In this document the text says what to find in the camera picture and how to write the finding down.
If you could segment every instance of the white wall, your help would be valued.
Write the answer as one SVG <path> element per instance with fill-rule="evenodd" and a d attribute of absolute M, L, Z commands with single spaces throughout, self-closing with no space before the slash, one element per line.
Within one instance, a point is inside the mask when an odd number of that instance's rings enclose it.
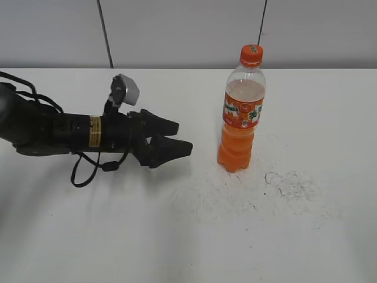
<path fill-rule="evenodd" d="M 376 0 L 269 0 L 269 68 L 377 68 Z"/>
<path fill-rule="evenodd" d="M 264 0 L 102 0 L 115 67 L 232 68 Z M 377 68 L 377 0 L 269 0 L 266 68 Z M 96 0 L 1 0 L 0 67 L 110 66 Z"/>
<path fill-rule="evenodd" d="M 264 0 L 102 1 L 115 67 L 234 67 Z"/>
<path fill-rule="evenodd" d="M 95 0 L 1 0 L 0 67 L 109 67 Z"/>

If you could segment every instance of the wire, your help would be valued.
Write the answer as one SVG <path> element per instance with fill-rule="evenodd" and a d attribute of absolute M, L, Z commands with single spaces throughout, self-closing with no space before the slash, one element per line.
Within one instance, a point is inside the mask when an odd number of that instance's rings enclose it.
<path fill-rule="evenodd" d="M 71 174 L 72 185 L 74 185 L 75 187 L 85 187 L 86 185 L 89 185 L 93 181 L 95 175 L 97 174 L 98 168 L 101 168 L 103 171 L 106 171 L 106 172 L 118 170 L 119 166 L 126 159 L 128 152 L 130 151 L 131 141 L 132 141 L 132 128 L 130 127 L 130 134 L 129 134 L 129 137 L 128 137 L 127 147 L 124 150 L 124 153 L 123 153 L 121 159 L 119 161 L 105 162 L 103 164 L 100 164 L 101 152 L 98 152 L 97 162 L 94 161 L 92 158 L 90 158 L 89 156 L 87 156 L 83 152 L 72 152 L 72 154 L 79 155 L 79 158 L 76 161 L 76 163 L 75 163 L 75 165 L 72 169 L 72 174 Z M 78 167 L 82 158 L 84 158 L 90 164 L 93 164 L 94 169 L 93 169 L 93 172 L 91 173 L 91 175 L 89 176 L 89 178 L 86 181 L 84 181 L 82 183 L 75 183 L 77 167 Z"/>
<path fill-rule="evenodd" d="M 98 12 L 100 13 L 101 25 L 102 25 L 102 30 L 103 30 L 103 33 L 104 33 L 107 56 L 108 56 L 108 60 L 110 62 L 110 68 L 114 69 L 113 59 L 111 58 L 110 45 L 108 44 L 106 26 L 105 26 L 105 21 L 104 21 L 104 16 L 103 16 L 103 13 L 102 13 L 102 7 L 101 7 L 100 0 L 97 0 L 97 7 L 98 7 Z"/>
<path fill-rule="evenodd" d="M 35 102 L 40 104 L 37 91 L 35 90 L 35 87 L 32 83 L 29 83 L 28 81 L 25 81 L 21 78 L 15 77 L 14 75 L 10 75 L 8 73 L 1 72 L 1 71 L 0 71 L 0 77 L 7 78 L 11 81 L 15 81 L 16 83 L 20 83 L 20 84 L 28 86 L 31 89 L 31 93 L 32 93 L 32 97 L 30 98 L 34 98 Z"/>
<path fill-rule="evenodd" d="M 259 45 L 259 42 L 260 42 L 260 36 L 262 35 L 262 29 L 263 29 L 263 23 L 264 23 L 264 15 L 266 13 L 266 7 L 267 7 L 267 0 L 264 0 L 263 15 L 262 15 L 262 21 L 260 22 L 260 29 L 259 29 L 259 36 L 258 36 L 258 45 Z"/>
<path fill-rule="evenodd" d="M 31 93 L 28 93 L 26 91 L 16 91 L 17 94 L 20 94 L 22 96 L 26 96 L 26 97 L 29 97 L 29 98 L 34 98 L 34 96 L 31 94 Z M 40 99 L 40 100 L 43 100 L 44 102 L 47 102 L 48 104 L 50 104 L 51 106 L 53 106 L 53 108 L 55 108 L 56 110 L 58 110 L 61 114 L 64 114 L 63 112 L 63 108 L 61 108 L 54 100 L 52 100 L 51 98 L 47 97 L 47 96 L 44 96 L 42 94 L 37 94 L 37 98 Z"/>

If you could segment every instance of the plastic bottle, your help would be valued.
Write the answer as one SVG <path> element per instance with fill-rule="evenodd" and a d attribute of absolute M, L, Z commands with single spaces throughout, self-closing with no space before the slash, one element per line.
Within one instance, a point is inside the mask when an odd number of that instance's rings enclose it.
<path fill-rule="evenodd" d="M 262 47 L 245 45 L 241 50 L 241 64 L 227 80 L 217 162 L 229 172 L 245 169 L 250 163 L 254 130 L 266 93 L 266 79 L 259 68 L 262 58 Z"/>

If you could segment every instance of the table surface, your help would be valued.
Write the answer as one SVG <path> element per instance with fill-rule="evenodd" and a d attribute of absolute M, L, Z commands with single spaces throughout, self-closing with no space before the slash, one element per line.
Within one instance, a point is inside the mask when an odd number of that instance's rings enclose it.
<path fill-rule="evenodd" d="M 4 71 L 93 115 L 124 73 L 141 95 L 121 111 L 179 122 L 194 149 L 154 170 L 130 156 L 77 189 L 77 157 L 0 140 L 1 282 L 377 281 L 377 70 L 265 70 L 252 162 L 235 174 L 216 163 L 230 70 Z"/>

